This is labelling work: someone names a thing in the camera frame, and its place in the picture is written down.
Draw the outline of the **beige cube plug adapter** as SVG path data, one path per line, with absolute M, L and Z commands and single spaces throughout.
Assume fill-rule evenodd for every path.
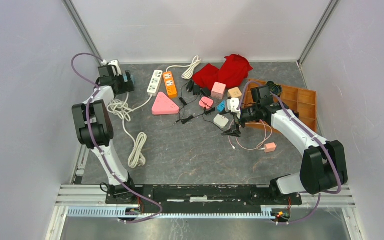
M 242 91 L 239 87 L 231 88 L 227 91 L 228 98 L 241 98 L 243 96 Z

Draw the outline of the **pink cube socket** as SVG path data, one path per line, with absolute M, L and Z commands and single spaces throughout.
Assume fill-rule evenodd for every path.
M 224 83 L 215 82 L 211 89 L 211 96 L 215 99 L 222 100 L 224 98 L 226 85 Z

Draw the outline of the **pink power strip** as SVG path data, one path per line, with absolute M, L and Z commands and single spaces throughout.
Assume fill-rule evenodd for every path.
M 180 111 L 179 106 L 174 103 L 166 94 L 159 92 L 155 98 L 151 113 L 154 116 L 175 115 Z

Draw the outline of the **teal power strip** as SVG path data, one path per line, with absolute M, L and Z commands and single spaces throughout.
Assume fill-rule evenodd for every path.
M 123 80 L 126 84 L 134 85 L 134 79 L 130 71 L 126 70 L 123 73 Z

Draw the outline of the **blue plug adapter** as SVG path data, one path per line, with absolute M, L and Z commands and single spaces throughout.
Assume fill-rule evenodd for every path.
M 217 105 L 216 109 L 217 109 L 219 112 L 223 112 L 223 111 L 225 110 L 225 107 L 226 107 L 226 101 L 223 100 L 223 101 L 221 101 L 221 102 Z

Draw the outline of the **white cube adapter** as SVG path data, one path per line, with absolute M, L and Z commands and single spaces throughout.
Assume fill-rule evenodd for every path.
M 225 117 L 224 115 L 220 115 L 220 114 L 217 114 L 213 119 L 213 123 L 221 129 L 225 128 L 229 122 L 230 121 L 227 117 Z

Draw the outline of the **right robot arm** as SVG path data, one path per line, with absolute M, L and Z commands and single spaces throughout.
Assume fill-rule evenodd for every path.
M 240 137 L 247 123 L 265 122 L 283 134 L 302 156 L 300 171 L 273 179 L 269 199 L 282 204 L 289 194 L 339 194 L 348 181 L 345 149 L 338 140 L 329 141 L 306 126 L 279 96 L 262 85 L 251 89 L 253 103 L 243 107 L 239 98 L 229 98 L 225 111 L 233 126 L 223 135 Z

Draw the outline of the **orange power strip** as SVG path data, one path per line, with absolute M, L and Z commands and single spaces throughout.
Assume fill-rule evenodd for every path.
M 178 96 L 178 91 L 175 85 L 175 80 L 171 71 L 166 71 L 162 74 L 167 96 L 171 99 Z

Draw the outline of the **pink plug adapter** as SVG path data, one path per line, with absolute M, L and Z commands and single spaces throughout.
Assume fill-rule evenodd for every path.
M 209 98 L 209 97 L 206 97 L 206 96 L 203 96 L 199 102 L 198 102 L 199 106 L 202 107 L 203 109 L 206 109 L 206 110 L 209 110 L 212 108 L 213 104 L 214 104 L 214 101 Z
M 274 142 L 270 142 L 264 145 L 263 151 L 265 153 L 274 152 L 277 148 L 277 145 Z

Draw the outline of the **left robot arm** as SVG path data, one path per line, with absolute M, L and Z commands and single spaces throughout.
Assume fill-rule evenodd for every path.
M 78 141 L 97 156 L 107 175 L 108 182 L 99 185 L 106 194 L 105 202 L 131 204 L 137 200 L 137 190 L 116 153 L 107 107 L 117 95 L 133 91 L 134 83 L 130 73 L 123 73 L 116 60 L 98 67 L 98 72 L 92 95 L 71 108 L 75 132 Z

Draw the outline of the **white power strip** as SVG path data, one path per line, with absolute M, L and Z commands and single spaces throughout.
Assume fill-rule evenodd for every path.
M 160 86 L 161 81 L 163 77 L 163 71 L 162 70 L 155 70 L 151 76 L 151 80 L 149 82 L 148 88 L 147 88 L 147 94 L 151 97 L 156 97 Z

